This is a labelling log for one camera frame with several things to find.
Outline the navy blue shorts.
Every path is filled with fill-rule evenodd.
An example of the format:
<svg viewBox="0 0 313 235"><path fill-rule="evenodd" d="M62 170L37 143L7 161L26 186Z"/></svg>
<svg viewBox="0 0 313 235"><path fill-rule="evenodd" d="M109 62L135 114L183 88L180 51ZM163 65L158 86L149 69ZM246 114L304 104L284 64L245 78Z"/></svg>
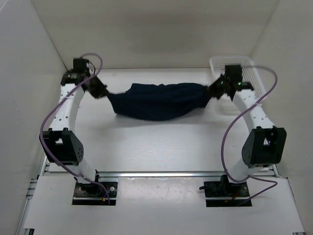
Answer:
<svg viewBox="0 0 313 235"><path fill-rule="evenodd" d="M148 121L167 121L205 108L212 95L198 83L133 83L124 93L107 95L116 114Z"/></svg>

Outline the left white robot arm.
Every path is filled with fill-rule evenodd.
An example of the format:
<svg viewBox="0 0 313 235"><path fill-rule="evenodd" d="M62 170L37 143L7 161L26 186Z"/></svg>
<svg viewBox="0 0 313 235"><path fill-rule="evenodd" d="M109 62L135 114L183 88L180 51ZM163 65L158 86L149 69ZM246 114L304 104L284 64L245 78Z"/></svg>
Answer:
<svg viewBox="0 0 313 235"><path fill-rule="evenodd" d="M73 68L63 75L59 103L44 118L39 138L49 162L73 175L76 182L86 184L86 191L97 196L102 192L102 183L97 180L97 171L84 160L84 147L75 135L75 123L85 93L100 99L109 92L87 56L74 58Z"/></svg>

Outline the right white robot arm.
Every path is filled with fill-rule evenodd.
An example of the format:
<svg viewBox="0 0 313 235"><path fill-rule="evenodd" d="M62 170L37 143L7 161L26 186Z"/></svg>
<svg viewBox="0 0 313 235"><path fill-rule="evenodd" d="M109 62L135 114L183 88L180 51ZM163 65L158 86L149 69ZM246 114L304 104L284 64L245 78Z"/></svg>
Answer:
<svg viewBox="0 0 313 235"><path fill-rule="evenodd" d="M260 98L256 97L252 84L243 80L243 71L251 69L265 70L274 76L272 87ZM276 72L268 67L259 65L243 67L235 64L226 65L224 72L213 83L222 94L230 97L240 111L240 114L226 129L221 143L222 167L228 177L220 182L220 191L224 195L232 195L237 190L238 183L245 182L257 171L281 161L287 132L283 127L277 127L267 117L261 106L262 100L273 91L277 82ZM233 167L228 168L224 156L225 142L230 129L240 118L244 119L249 135L242 147L241 158Z"/></svg>

